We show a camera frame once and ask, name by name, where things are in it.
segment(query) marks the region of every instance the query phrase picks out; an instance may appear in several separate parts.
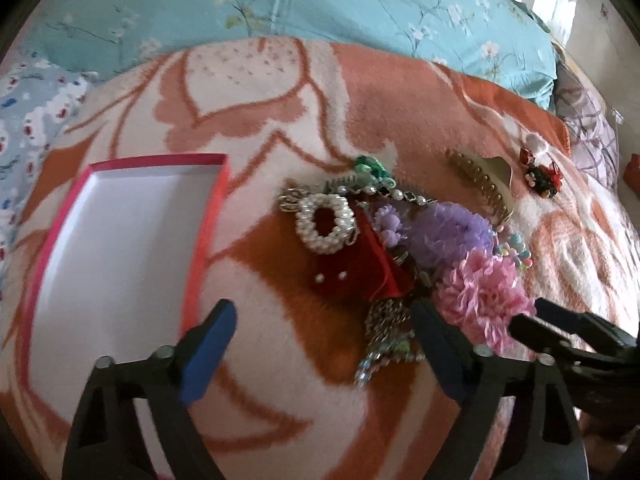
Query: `pink flower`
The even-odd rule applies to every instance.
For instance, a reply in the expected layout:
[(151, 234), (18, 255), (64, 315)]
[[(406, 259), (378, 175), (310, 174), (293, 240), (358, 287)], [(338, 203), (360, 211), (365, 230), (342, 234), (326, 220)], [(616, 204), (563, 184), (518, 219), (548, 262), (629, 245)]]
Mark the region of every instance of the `pink flower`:
[(503, 354), (513, 339), (507, 328), (518, 314), (535, 316), (510, 258), (472, 250), (447, 271), (438, 284), (434, 302), (443, 319), (462, 330), (472, 344), (485, 344)]

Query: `white pom-pom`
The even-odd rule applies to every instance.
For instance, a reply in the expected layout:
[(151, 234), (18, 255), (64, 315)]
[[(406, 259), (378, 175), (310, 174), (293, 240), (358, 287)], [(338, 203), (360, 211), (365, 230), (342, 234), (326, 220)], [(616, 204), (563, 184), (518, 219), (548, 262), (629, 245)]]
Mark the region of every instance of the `white pom-pom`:
[(536, 133), (527, 134), (524, 143), (535, 158), (539, 158), (549, 151), (549, 143)]

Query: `plaid fabric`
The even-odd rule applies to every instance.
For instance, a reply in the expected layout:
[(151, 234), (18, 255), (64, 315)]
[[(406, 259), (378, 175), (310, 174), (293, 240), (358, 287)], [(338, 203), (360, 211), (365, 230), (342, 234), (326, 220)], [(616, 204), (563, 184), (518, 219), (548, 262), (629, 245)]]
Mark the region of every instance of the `plaid fabric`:
[(554, 99), (556, 115), (569, 129), (576, 168), (615, 191), (620, 170), (618, 134), (607, 122), (597, 96), (564, 62), (558, 63)]

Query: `blue floral bed sheet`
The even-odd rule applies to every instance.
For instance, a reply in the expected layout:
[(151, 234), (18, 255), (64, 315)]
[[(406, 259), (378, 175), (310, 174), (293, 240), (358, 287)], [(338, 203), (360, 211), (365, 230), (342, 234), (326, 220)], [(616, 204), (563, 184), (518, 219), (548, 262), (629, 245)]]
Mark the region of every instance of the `blue floral bed sheet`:
[(357, 43), (447, 64), (548, 109), (556, 54), (511, 0), (44, 0), (22, 34), (103, 80), (161, 52), (279, 34)]

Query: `open box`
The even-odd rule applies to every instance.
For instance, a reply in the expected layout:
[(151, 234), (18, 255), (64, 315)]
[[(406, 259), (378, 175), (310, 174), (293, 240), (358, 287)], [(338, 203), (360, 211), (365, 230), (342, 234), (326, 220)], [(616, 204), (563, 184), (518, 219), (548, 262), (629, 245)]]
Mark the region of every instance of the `open box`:
[(76, 181), (36, 264), (21, 379), (69, 423), (94, 361), (148, 357), (197, 324), (200, 287), (228, 183), (226, 155), (92, 164)]

